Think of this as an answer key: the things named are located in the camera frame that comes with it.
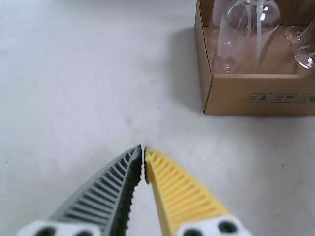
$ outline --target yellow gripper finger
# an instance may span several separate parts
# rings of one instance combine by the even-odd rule
[[[197,179],[167,156],[145,151],[145,178],[153,187],[163,236],[182,224],[231,215]]]

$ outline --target glass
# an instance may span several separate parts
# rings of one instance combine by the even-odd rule
[[[301,8],[301,0],[292,0],[291,5],[293,9],[293,15],[298,15]],[[301,26],[291,26],[289,27],[285,33],[284,36],[287,40],[289,40],[291,43],[296,43],[298,41],[299,36],[304,31],[305,27]]]
[[[213,58],[217,48],[219,28],[222,16],[230,6],[232,1],[233,0],[215,0],[214,2],[214,7],[208,27],[208,37],[206,45],[210,68],[212,66]]]
[[[309,0],[292,0],[292,18],[293,21],[296,21],[296,19],[302,18],[302,16],[305,15],[311,15],[311,10],[314,9],[315,3],[311,2]],[[304,32],[306,26],[308,24],[305,24],[303,21],[302,24],[304,26],[291,26],[289,27],[285,33],[284,36],[287,40],[289,40],[291,43],[297,43],[300,40],[300,37],[302,36],[302,33]]]
[[[298,37],[294,45],[294,58],[305,69],[311,69],[315,63],[315,19]]]
[[[274,0],[234,0],[221,21],[214,72],[257,73],[279,23]]]

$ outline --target white table surface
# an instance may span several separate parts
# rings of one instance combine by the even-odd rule
[[[313,236],[315,119],[202,113],[194,0],[0,1],[0,235],[47,219],[138,143],[255,236]],[[160,236],[151,186],[129,236]]]

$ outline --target screw hole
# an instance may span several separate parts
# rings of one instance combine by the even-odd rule
[[[232,222],[223,221],[219,224],[219,229],[222,233],[235,233],[237,232],[236,225]]]
[[[196,229],[186,230],[184,236],[203,236],[202,232]]]
[[[55,228],[53,227],[45,227],[38,231],[35,236],[54,236],[55,235]]]
[[[93,234],[91,232],[88,232],[88,231],[80,231],[74,236],[93,236]]]

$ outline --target open cardboard box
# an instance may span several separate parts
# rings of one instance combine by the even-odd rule
[[[305,4],[315,0],[304,0]],[[212,74],[206,48],[208,22],[214,0],[197,0],[195,33],[204,113],[207,115],[307,116],[315,115],[315,74],[304,74],[291,57],[284,38],[289,25],[302,25],[315,16],[292,14],[290,0],[277,0],[282,25],[262,67],[262,74]]]

